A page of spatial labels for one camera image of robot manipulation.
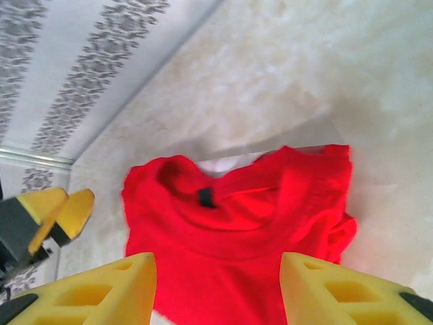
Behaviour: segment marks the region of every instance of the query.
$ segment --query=beige marble surface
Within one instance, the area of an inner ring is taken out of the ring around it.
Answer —
[[[429,0],[226,0],[78,160],[97,206],[60,275],[121,255],[131,165],[270,149],[329,115],[355,164],[344,264],[433,298],[432,30]]]

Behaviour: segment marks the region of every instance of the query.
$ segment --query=t-shirt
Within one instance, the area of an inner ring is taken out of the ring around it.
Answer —
[[[283,252],[334,263],[354,238],[348,146],[287,146],[220,178],[184,156],[133,167],[122,197],[126,255],[153,252],[154,309],[178,325],[287,324]]]

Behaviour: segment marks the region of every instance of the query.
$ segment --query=cloth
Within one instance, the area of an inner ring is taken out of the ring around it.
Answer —
[[[133,167],[126,255],[155,254],[154,309],[179,325],[286,324],[281,255],[340,262],[357,230],[345,213],[351,171],[337,145],[282,147],[220,178],[184,156]]]

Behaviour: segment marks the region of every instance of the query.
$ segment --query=red fabric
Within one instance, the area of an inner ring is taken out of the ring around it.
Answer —
[[[348,146],[337,145],[283,147],[218,179],[184,156],[133,167],[122,191],[126,254],[155,254],[155,310],[179,325],[286,324],[281,254],[340,261],[357,230],[345,213],[351,169]],[[207,187],[214,209],[198,199]]]

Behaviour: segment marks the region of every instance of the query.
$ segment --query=red t-shirt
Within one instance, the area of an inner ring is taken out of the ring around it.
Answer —
[[[128,174],[126,254],[153,252],[154,309],[178,325],[286,324],[283,252],[339,263],[357,222],[345,213],[348,146],[289,147],[221,178],[184,156]]]

